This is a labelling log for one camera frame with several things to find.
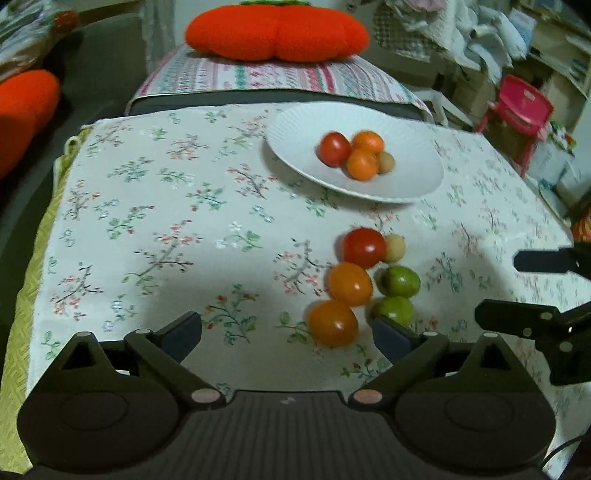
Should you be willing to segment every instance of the orange pillow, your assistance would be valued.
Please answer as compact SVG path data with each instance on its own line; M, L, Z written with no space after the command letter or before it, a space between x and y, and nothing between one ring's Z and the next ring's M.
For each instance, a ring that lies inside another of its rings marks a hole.
M1 100L17 98L35 114L35 133L47 125L60 99L60 84L46 70L29 70L0 83Z
M187 44L227 59L294 62L342 59L364 51L369 34L350 15L311 5L225 5L197 16Z
M47 125L59 97L59 83L46 70L30 70L0 83L0 179L15 167L33 136Z
M0 179L27 151L35 134L35 114L19 99L0 98Z

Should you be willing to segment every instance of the striped cloth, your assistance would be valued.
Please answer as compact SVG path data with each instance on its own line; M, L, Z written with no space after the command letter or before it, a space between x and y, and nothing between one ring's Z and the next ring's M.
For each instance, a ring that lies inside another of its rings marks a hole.
M380 103L405 103L429 111L404 85L359 56L310 64L244 63L200 56L185 44L164 57L137 91L128 111L134 101L146 96L265 89L305 90Z

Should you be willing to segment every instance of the plastic chair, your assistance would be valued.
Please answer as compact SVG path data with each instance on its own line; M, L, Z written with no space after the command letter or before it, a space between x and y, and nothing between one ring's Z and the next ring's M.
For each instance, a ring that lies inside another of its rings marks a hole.
M553 111L552 103L538 89L513 75L507 75L501 85L499 100L497 103L489 104L475 131L482 133L491 115L497 115L514 130L528 136L525 147L514 159L521 168L521 176L524 177L530 166L538 134L546 126Z

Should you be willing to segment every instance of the floral tablecloth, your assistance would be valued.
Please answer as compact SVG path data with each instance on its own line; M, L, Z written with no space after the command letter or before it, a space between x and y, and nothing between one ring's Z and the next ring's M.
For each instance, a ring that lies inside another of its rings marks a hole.
M354 226L406 237L402 264L423 283L413 298L418 332L476 340L482 331L473 311L484 298L561 310L589 299L590 285L573 275L513 269L518 249L569 239L481 135L410 122L441 155L443 185L414 205L376 205L313 184L272 153L265 127L289 106L187 108L94 126L46 251L29 391L74 332L115 340L195 310L203 339L184 365L225 394L351 393L389 367L363 308L355 310L359 337L345 348L317 345L304 319L327 298L336 240ZM508 342L556 410L553 446L585 431L589 386L552 387L532 342ZM550 463L551 476L571 454Z

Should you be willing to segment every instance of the red cherry tomato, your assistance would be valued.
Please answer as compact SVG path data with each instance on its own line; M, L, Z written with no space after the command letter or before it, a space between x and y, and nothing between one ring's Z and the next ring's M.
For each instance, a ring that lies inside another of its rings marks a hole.
M357 228L343 238L343 261L364 269L372 268L386 257L386 240L371 228Z
M331 132L324 136L318 146L318 158L329 167L340 167L351 154L351 144L343 134Z

